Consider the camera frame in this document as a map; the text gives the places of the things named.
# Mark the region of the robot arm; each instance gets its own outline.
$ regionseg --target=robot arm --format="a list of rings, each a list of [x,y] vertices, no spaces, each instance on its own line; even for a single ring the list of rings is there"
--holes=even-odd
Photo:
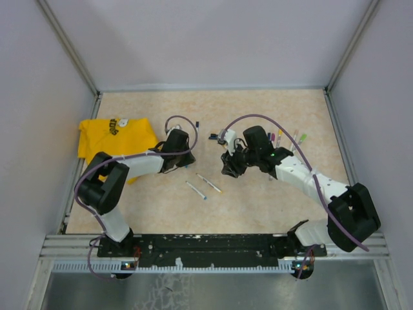
[[[154,156],[153,153],[175,153],[189,149],[188,134],[174,127],[168,132],[165,142],[145,152],[146,156],[128,158],[110,162],[90,172],[94,167],[110,160],[112,157],[100,152],[95,155],[84,175],[88,176],[80,184],[78,196],[88,206],[94,208],[99,221],[106,229],[106,235],[114,242],[121,243],[127,236],[133,235],[125,222],[117,203],[119,202],[125,181],[137,176],[153,173],[165,173],[174,167],[184,167],[195,162],[195,157],[188,152],[180,156]]]
[[[364,241],[380,228],[374,204],[367,188],[357,183],[348,186],[332,180],[320,172],[309,171],[289,150],[274,148],[264,129],[260,126],[246,129],[243,133],[245,147],[240,144],[233,130],[225,132],[218,143],[226,148],[221,156],[222,173],[238,178],[247,167],[259,167],[260,171],[285,181],[301,190],[318,204],[322,204],[313,175],[319,180],[319,189],[328,209],[339,223],[357,240]],[[302,245],[331,243],[344,251],[352,251],[356,245],[349,240],[329,218],[327,221],[305,222],[296,228],[295,234]]]

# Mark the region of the marker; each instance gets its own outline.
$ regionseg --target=marker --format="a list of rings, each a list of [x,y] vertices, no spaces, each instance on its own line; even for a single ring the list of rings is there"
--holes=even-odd
[[[297,136],[298,136],[298,129],[294,131],[294,136],[292,137],[292,139],[295,141],[297,139]],[[293,149],[294,149],[294,144],[291,142],[290,151],[292,152]]]
[[[281,129],[278,129],[278,136],[277,136],[277,143],[276,143],[276,148],[279,147],[279,144],[281,143],[281,135],[283,134],[283,131]]]
[[[186,184],[188,184],[188,186],[191,188],[191,189],[193,189],[194,191],[196,191],[197,193],[198,193],[198,195],[200,195],[200,197],[202,197],[202,199],[204,199],[204,200],[207,200],[206,198],[206,196],[202,193],[202,192],[200,192],[199,190],[197,190],[197,188],[196,187],[194,187],[191,183],[189,183],[188,181],[185,181],[186,182]]]
[[[304,142],[304,140],[305,140],[305,138],[307,138],[307,135],[306,134],[302,134],[301,135],[301,137],[300,137],[300,139],[299,139],[299,141],[298,141],[298,146],[300,146],[303,142]]]
[[[199,173],[196,173],[197,176],[199,176],[202,180],[204,180],[209,186],[211,186],[213,189],[215,189],[217,192],[222,193],[222,191],[216,187],[211,181],[209,181],[208,179],[204,178],[202,175],[200,175]]]

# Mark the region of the white wall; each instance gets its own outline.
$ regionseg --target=white wall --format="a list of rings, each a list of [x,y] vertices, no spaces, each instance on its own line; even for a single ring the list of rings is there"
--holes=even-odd
[[[383,1],[332,98],[413,308],[413,1]]]
[[[101,90],[324,87],[369,0],[48,0]]]
[[[0,308],[22,309],[94,102],[33,0],[0,10]]]

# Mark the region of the yellow shirt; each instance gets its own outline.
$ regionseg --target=yellow shirt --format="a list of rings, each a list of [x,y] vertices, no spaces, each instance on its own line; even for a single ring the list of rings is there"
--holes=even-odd
[[[111,156],[142,153],[158,143],[147,118],[86,119],[79,125],[77,156],[89,164],[98,152]],[[133,183],[136,178],[128,180]]]

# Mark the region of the metal frame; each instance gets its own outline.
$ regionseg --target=metal frame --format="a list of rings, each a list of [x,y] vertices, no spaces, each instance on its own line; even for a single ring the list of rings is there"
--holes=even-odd
[[[89,117],[90,119],[96,118],[97,113],[99,112],[99,107],[101,106],[102,97],[103,97],[103,94],[101,93],[96,95],[95,102],[93,104],[92,110],[90,111],[90,117]],[[66,227],[67,227],[69,217],[70,217],[70,212],[72,210],[72,206],[74,202],[73,188],[75,187],[76,182],[80,178],[84,164],[85,164],[84,159],[77,159],[76,165],[70,175],[70,183],[62,199],[62,201],[64,202],[63,213],[59,217],[61,218],[61,222],[59,223],[59,227],[56,230],[56,234],[63,234],[66,231]]]
[[[48,21],[49,25],[52,27],[57,40],[60,42],[63,50],[65,50],[66,55],[72,61],[73,66],[75,66],[76,70],[79,72],[80,76],[82,77],[83,81],[89,86],[89,89],[92,91],[94,95],[99,95],[99,91],[96,88],[96,84],[92,79],[89,71],[85,66],[85,62],[81,59],[79,54],[76,52],[72,42],[69,40],[66,32],[63,30],[60,22],[57,20],[53,10],[50,8],[50,5],[47,3],[46,0],[35,0],[37,5],[39,6],[40,10],[43,13],[43,16]]]
[[[53,13],[50,5],[47,3],[47,0],[35,0],[39,5],[45,19],[49,22],[52,30],[55,32],[57,39],[61,43],[63,49],[65,50],[68,57],[73,62],[75,68],[79,72],[82,79],[89,86],[90,90],[96,95],[96,102],[94,104],[91,117],[95,118],[99,110],[100,102],[102,95],[98,91],[89,71],[86,69],[86,66],[76,52],[72,42],[69,40],[65,31],[61,27],[59,21],[57,20],[55,14]],[[343,162],[345,164],[345,169],[350,181],[350,184],[357,182],[358,177],[355,172],[350,153],[345,141],[345,135],[343,129],[341,128],[339,122],[339,116],[336,112],[334,102],[330,97],[330,93],[337,83],[338,79],[342,75],[347,63],[351,60],[351,57],[358,46],[363,34],[368,28],[371,20],[373,20],[375,14],[378,11],[380,0],[371,0],[365,15],[363,16],[357,30],[355,31],[339,65],[336,67],[328,85],[325,87],[324,95],[327,102],[328,111],[332,120],[334,132],[339,144],[341,155],[343,157]],[[70,216],[70,210],[72,208],[74,195],[72,188],[76,180],[80,177],[83,160],[79,160],[76,163],[76,167],[71,175],[71,182],[68,188],[67,194],[64,197],[65,205],[62,206],[63,216],[59,229],[57,230],[56,235],[48,235],[45,238],[43,248],[40,253],[37,269],[34,275],[32,282],[32,290],[28,301],[26,303],[27,309],[40,309],[43,303],[43,297],[46,292],[46,287],[50,277],[50,273],[53,272],[83,272],[85,271],[85,261],[89,251],[89,241],[92,238],[95,238],[95,234],[61,234],[64,233],[65,227]],[[361,249],[356,249],[351,253],[343,252],[338,249],[335,245],[326,245],[328,255],[326,257],[317,258],[318,260],[373,260],[376,266],[376,271],[378,274],[379,282],[383,291],[383,296],[387,303],[389,309],[407,309],[407,305],[404,301],[403,296],[400,295],[402,291],[400,288],[400,283],[397,278],[397,273],[395,272],[394,265],[390,259],[390,255],[387,249],[387,245],[382,233],[377,232],[373,234],[369,239],[364,242],[367,246],[370,247],[370,252],[366,253]],[[97,269],[97,272],[110,272],[112,268],[115,270],[118,269],[119,264],[123,260],[128,260],[131,258],[98,258],[97,250],[94,249],[91,255],[91,262],[94,267]],[[267,269],[263,270],[260,268],[250,268],[248,270],[242,271],[240,269],[232,270],[185,270],[182,266],[177,266],[176,268],[166,269],[140,269],[137,268],[137,273],[156,273],[156,272],[250,272],[250,273],[259,273],[259,272],[290,272],[290,263],[292,260],[300,260],[302,257],[286,257],[280,264],[283,266],[278,269]]]
[[[370,25],[374,16],[376,16],[379,10],[380,3],[381,3],[381,0],[371,0],[363,18],[360,21],[360,24],[358,25],[356,31],[354,32],[352,39],[350,40],[350,43],[348,44],[343,56],[341,57],[341,60],[338,66],[334,70],[334,73],[331,76],[330,81],[328,82],[328,85],[326,86],[327,92],[332,91],[332,89],[334,88],[334,85],[337,83],[338,79],[340,78],[341,74],[346,68],[347,63],[351,60],[351,57],[354,51],[356,50],[359,42],[361,41],[361,38],[363,37],[363,34],[366,32],[366,29]]]

